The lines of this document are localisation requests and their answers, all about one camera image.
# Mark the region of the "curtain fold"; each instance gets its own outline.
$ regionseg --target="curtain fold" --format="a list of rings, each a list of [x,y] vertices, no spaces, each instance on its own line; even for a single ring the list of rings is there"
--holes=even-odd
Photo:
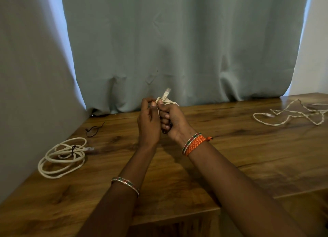
[[[167,87],[179,105],[277,97],[293,76],[306,0],[63,0],[76,78],[96,114]]]

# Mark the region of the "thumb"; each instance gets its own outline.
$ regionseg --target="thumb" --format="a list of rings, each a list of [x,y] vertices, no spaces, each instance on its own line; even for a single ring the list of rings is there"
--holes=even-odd
[[[158,115],[158,109],[157,109],[155,101],[152,101],[152,103],[150,105],[150,116],[152,118],[151,122],[153,122],[153,121],[160,122],[159,115]]]
[[[157,106],[161,111],[166,111],[167,113],[170,112],[171,105],[164,105],[164,103],[161,99],[158,101]]]

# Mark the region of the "bracelet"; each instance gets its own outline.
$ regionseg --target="bracelet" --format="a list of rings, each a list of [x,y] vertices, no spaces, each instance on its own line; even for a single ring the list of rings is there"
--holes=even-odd
[[[192,142],[189,144],[189,146],[186,148],[186,151],[184,153],[185,156],[188,156],[194,149],[196,149],[201,143],[204,141],[210,141],[212,140],[212,137],[208,137],[207,139],[203,135],[197,136],[195,139],[192,140]]]
[[[192,136],[184,145],[183,149],[182,149],[182,155],[185,155],[186,149],[189,147],[189,145],[191,144],[191,142],[197,138],[199,135],[202,135],[201,133],[196,133],[194,136]]]
[[[113,184],[113,182],[115,182],[115,181],[117,181],[117,182],[121,182],[121,183],[123,183],[123,184],[129,186],[131,189],[133,189],[133,190],[137,193],[137,198],[139,197],[140,191],[139,191],[138,187],[135,186],[131,181],[129,181],[129,180],[127,180],[127,179],[124,179],[124,178],[122,178],[122,177],[113,177],[113,178],[112,178],[112,184]]]

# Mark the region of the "forearm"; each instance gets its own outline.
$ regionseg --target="forearm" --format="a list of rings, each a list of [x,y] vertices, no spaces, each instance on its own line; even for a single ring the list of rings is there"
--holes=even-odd
[[[287,212],[210,143],[189,154],[245,236],[305,236]]]
[[[138,148],[119,176],[130,180],[140,189],[155,151],[155,147]],[[114,182],[77,236],[125,236],[136,199],[137,193],[133,189]]]

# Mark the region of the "hand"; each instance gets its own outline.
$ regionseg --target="hand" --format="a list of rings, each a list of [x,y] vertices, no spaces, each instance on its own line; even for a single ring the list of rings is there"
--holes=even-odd
[[[141,111],[137,119],[139,128],[139,147],[155,148],[161,135],[160,119],[156,102],[152,98],[143,98]]]
[[[176,104],[164,105],[160,99],[158,101],[159,116],[161,117],[161,127],[163,130],[172,128],[167,133],[170,139],[174,140],[183,148],[186,142],[197,132],[189,125],[180,107]]]

